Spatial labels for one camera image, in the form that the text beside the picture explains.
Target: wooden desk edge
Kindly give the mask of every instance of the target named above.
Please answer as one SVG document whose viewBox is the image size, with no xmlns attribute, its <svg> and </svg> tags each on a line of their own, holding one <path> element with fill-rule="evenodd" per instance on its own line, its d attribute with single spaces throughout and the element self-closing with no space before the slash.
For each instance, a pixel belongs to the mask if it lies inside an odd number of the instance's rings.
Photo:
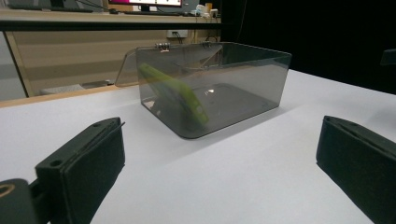
<svg viewBox="0 0 396 224">
<path fill-rule="evenodd" d="M 8 101 L 0 102 L 0 108 L 16 106 L 16 105 L 28 105 L 28 104 L 34 104 L 34 103 L 39 103 L 39 102 L 51 101 L 51 100 L 58 100 L 58 99 L 63 99 L 63 98 L 68 98 L 68 97 L 75 97 L 75 96 L 86 95 L 86 94 L 94 94 L 94 93 L 99 93 L 99 92 L 103 92 L 103 91 L 116 91 L 116 90 L 120 90 L 120 89 L 122 89 L 122 88 L 112 85 L 112 86 L 87 89 L 87 90 L 83 90 L 83 91 L 69 91 L 69 92 L 62 92 L 62 93 L 56 93 L 56 94 L 50 94 L 50 95 L 41 95 L 41 96 L 35 96 L 35 97 L 30 97 L 30 98 L 17 99 L 17 100 L 8 100 Z"/>
</svg>

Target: monitor screen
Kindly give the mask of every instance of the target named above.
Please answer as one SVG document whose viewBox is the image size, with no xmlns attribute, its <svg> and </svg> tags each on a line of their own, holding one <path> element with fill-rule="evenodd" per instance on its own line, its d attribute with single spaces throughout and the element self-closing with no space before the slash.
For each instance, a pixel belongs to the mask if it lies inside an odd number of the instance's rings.
<svg viewBox="0 0 396 224">
<path fill-rule="evenodd" d="M 181 7 L 182 0 L 108 0 L 109 4 L 141 7 Z"/>
</svg>

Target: power outlet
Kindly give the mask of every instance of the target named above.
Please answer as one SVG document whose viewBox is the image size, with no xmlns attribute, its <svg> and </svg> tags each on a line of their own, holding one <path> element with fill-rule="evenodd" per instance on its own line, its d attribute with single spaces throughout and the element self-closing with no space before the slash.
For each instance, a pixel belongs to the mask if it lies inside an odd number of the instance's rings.
<svg viewBox="0 0 396 224">
<path fill-rule="evenodd" d="M 168 38 L 178 38 L 178 37 L 185 38 L 188 36 L 188 34 L 189 34 L 188 30 L 168 30 L 166 32 L 166 37 L 168 37 Z"/>
</svg>

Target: white table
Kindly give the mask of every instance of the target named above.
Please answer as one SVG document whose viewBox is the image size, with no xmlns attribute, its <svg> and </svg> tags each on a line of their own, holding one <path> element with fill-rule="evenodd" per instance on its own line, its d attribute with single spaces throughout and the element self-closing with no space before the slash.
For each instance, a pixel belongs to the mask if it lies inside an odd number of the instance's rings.
<svg viewBox="0 0 396 224">
<path fill-rule="evenodd" d="M 289 70 L 279 108 L 195 140 L 137 87 L 0 108 L 0 180 L 31 183 L 51 152 L 120 117 L 126 165 L 92 223 L 372 223 L 316 165 L 325 115 L 396 141 L 396 96 Z"/>
</svg>

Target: keyboard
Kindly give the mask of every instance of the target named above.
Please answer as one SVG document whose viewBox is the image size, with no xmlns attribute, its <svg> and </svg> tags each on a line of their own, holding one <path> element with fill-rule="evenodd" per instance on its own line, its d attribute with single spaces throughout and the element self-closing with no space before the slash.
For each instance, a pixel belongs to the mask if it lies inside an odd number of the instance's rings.
<svg viewBox="0 0 396 224">
<path fill-rule="evenodd" d="M 143 16 L 181 16 L 176 12 L 160 12 L 160 11 L 122 11 L 125 15 L 143 15 Z"/>
<path fill-rule="evenodd" d="M 78 7 L 40 7 L 33 5 L 8 4 L 11 9 L 39 10 L 39 11 L 62 11 L 62 12 L 93 12 L 93 10 Z"/>
</svg>

